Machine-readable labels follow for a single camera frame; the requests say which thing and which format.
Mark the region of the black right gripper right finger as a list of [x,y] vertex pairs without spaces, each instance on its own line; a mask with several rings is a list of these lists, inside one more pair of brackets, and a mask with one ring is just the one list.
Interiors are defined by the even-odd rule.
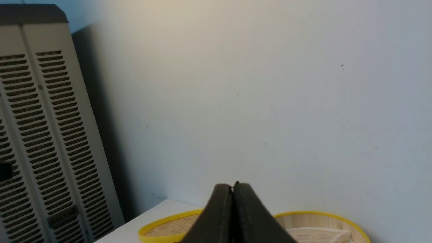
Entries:
[[252,186],[237,181],[233,186],[234,243],[295,243],[266,209]]

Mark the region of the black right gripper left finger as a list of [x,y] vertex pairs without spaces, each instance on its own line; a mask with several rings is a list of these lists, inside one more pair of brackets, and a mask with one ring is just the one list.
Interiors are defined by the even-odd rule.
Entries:
[[182,239],[184,243],[231,243],[232,188],[215,185],[213,192],[196,222]]

